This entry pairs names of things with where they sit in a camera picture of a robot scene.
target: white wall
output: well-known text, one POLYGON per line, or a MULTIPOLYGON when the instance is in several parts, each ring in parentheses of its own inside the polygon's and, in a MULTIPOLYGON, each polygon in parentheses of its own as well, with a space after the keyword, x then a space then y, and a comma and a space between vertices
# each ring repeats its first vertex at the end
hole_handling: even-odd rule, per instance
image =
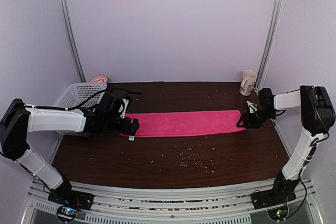
MULTIPOLYGON (((0 0, 0 117, 14 98, 52 105, 68 84, 79 82, 59 0, 0 0)), ((34 133, 29 143, 46 159, 56 133, 34 133)), ((0 157, 0 223, 18 223, 31 177, 0 157)))
POLYGON ((257 71, 274 0, 68 0, 88 81, 240 81, 257 71))
MULTIPOLYGON (((285 0, 276 44, 263 87, 282 93, 300 85, 325 86, 336 106, 336 0, 285 0)), ((300 136, 300 110, 277 119, 280 133, 293 152, 300 136)), ((305 171, 322 203, 327 223, 333 224, 336 181, 336 126, 321 143, 305 171)))

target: wooden table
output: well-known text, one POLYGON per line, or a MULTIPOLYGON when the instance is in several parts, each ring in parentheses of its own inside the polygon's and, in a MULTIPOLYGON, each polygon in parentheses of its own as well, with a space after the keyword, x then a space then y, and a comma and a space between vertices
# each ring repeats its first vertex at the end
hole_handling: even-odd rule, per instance
MULTIPOLYGON (((235 82, 118 83, 142 91, 129 113, 242 110, 235 82)), ((221 135, 136 138, 65 136, 54 161, 69 180, 130 188, 195 188, 273 178, 288 155, 273 129, 221 135)))

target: white basket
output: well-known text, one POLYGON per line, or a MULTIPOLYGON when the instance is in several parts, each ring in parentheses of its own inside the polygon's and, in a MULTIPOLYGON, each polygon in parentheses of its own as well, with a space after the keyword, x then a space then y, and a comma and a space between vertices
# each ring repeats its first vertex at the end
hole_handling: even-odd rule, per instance
MULTIPOLYGON (((88 99, 91 95, 95 94, 100 90, 106 89, 106 83, 92 83, 92 82, 81 82, 74 83, 67 87, 67 89, 63 92, 62 96, 58 99, 55 106, 62 108, 70 108, 73 106, 77 106, 86 99, 88 99)), ((98 103, 103 96, 103 93, 97 94, 95 97, 86 102, 82 107, 91 107, 98 103)), ((59 132, 59 134, 63 135, 80 135, 80 136, 89 136, 87 133, 74 133, 74 132, 59 132)))

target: white cup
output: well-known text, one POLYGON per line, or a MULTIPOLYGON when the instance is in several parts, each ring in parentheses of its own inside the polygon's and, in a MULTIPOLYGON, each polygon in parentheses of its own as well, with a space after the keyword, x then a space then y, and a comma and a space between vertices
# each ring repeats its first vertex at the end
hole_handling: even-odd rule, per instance
POLYGON ((243 80, 240 84, 239 93, 244 96, 249 96, 253 90, 253 86, 256 83, 258 74, 252 70, 243 71, 243 80))

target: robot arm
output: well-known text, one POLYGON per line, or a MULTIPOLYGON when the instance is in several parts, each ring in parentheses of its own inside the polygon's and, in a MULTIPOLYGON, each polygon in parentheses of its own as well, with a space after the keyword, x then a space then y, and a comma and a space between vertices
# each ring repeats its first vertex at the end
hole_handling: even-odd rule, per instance
POLYGON ((259 128, 268 119, 275 119, 277 111, 301 107, 302 131, 299 142, 287 164, 276 176, 273 189, 251 195, 255 209, 271 207, 295 199, 295 188, 302 171, 312 160, 321 141, 329 137, 335 123, 335 111, 324 87, 301 86, 300 90, 273 95, 271 89, 258 92, 261 109, 242 114, 237 126, 259 128))
POLYGON ((71 190, 69 180, 48 164, 26 142, 27 133, 36 131, 63 131, 101 134, 118 131, 134 136, 139 121, 125 117, 130 100, 105 93, 92 109, 71 111, 40 109, 15 99, 0 123, 0 142, 3 156, 19 163, 33 176, 39 178, 50 190, 49 200, 72 208, 90 209, 93 195, 71 190))

